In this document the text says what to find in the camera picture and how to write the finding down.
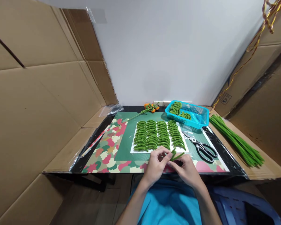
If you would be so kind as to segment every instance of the green cutting mat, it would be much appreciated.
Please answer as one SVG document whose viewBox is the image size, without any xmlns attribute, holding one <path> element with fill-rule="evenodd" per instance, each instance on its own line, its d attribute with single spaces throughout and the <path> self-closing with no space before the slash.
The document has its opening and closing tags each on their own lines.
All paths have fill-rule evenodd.
<svg viewBox="0 0 281 225">
<path fill-rule="evenodd" d="M 137 113 L 135 113 L 135 112 L 119 112 L 116 114 L 116 118 L 131 118 L 135 115 L 137 115 Z M 122 137 L 122 141 L 120 143 L 118 152 L 115 157 L 116 161 L 149 160 L 150 154 L 148 154 L 148 153 L 131 154 L 130 150 L 131 150 L 131 146 L 132 146 L 132 142 L 133 142 L 133 136 L 134 136 L 136 124 L 141 120 L 148 121 L 150 119 L 155 120 L 155 121 L 164 120 L 166 122 L 170 120 L 169 118 L 167 118 L 165 112 L 164 113 L 155 112 L 155 113 L 141 114 L 138 117 L 129 121 L 127 124 L 126 130 L 124 132 L 124 135 Z M 180 126 L 181 126 L 182 131 L 186 131 L 191 136 L 194 136 L 197 139 L 197 141 L 208 144 L 208 141 L 201 130 L 198 130 L 198 129 L 195 129 L 195 128 L 192 128 L 189 126 L 184 126 L 181 123 L 180 123 Z M 186 141 L 186 144 L 190 151 L 190 155 L 191 155 L 192 159 L 197 160 L 197 161 L 202 161 L 202 158 L 197 153 L 195 145 L 188 139 L 185 141 Z"/>
</svg>

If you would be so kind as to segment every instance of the electrical wire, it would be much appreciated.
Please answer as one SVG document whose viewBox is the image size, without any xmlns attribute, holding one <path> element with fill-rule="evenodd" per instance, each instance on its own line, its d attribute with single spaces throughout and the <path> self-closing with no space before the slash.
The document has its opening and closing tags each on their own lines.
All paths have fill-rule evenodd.
<svg viewBox="0 0 281 225">
<path fill-rule="evenodd" d="M 266 14 L 266 6 L 269 6 L 269 11 Z M 264 0 L 263 2 L 263 6 L 262 6 L 262 17 L 263 17 L 263 23 L 261 25 L 261 27 L 259 28 L 258 32 L 256 33 L 256 35 L 254 36 L 254 38 L 252 39 L 251 43 L 249 44 L 246 52 L 252 52 L 251 57 L 232 75 L 232 79 L 231 82 L 229 83 L 228 87 L 221 91 L 219 96 L 217 97 L 217 101 L 215 102 L 215 104 L 213 105 L 212 110 L 210 111 L 210 113 L 212 113 L 215 109 L 215 106 L 218 104 L 219 100 L 221 99 L 221 97 L 224 95 L 224 93 L 231 87 L 231 84 L 234 81 L 234 77 L 235 75 L 252 59 L 253 55 L 255 54 L 259 42 L 260 42 L 260 37 L 262 32 L 264 31 L 265 27 L 267 27 L 269 29 L 269 32 L 271 34 L 274 33 L 273 30 L 273 26 L 274 26 L 274 22 L 276 20 L 276 16 L 278 11 L 281 9 L 281 0 L 275 0 L 275 2 L 273 4 L 271 4 L 269 2 L 269 0 Z"/>
</svg>

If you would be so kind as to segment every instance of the blue plastic basket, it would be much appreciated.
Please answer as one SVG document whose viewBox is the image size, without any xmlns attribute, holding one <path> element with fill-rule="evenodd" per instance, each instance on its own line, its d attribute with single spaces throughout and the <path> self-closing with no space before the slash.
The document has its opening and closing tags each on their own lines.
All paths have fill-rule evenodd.
<svg viewBox="0 0 281 225">
<path fill-rule="evenodd" d="M 208 124 L 209 124 L 209 110 L 208 109 L 201 107 L 201 106 L 193 105 L 190 103 L 181 102 L 182 108 L 180 109 L 180 112 L 189 113 L 191 116 L 191 120 L 189 120 L 189 119 L 185 119 L 183 117 L 170 113 L 171 105 L 174 102 L 181 102 L 181 101 L 173 100 L 167 106 L 167 108 L 165 109 L 165 112 L 166 112 L 166 115 L 168 118 L 174 119 L 180 123 L 184 123 L 187 126 L 191 126 L 191 127 L 197 128 L 197 129 L 201 129 L 202 127 L 208 126 Z"/>
</svg>

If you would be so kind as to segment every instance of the white wall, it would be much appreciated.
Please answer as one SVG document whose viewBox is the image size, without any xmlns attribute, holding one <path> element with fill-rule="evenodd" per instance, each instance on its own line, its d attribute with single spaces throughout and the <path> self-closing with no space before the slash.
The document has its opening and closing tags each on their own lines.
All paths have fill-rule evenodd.
<svg viewBox="0 0 281 225">
<path fill-rule="evenodd" d="M 42 0 L 89 7 L 117 98 L 211 105 L 262 22 L 263 0 Z"/>
</svg>

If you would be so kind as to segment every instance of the person's left hand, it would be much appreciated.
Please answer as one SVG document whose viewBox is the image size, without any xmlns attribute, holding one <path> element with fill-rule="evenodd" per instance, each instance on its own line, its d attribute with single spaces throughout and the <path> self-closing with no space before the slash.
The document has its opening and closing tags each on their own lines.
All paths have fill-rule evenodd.
<svg viewBox="0 0 281 225">
<path fill-rule="evenodd" d="M 170 150 L 160 146 L 150 153 L 148 167 L 143 176 L 143 180 L 151 187 L 162 175 L 166 164 L 170 161 L 173 154 Z"/>
</svg>

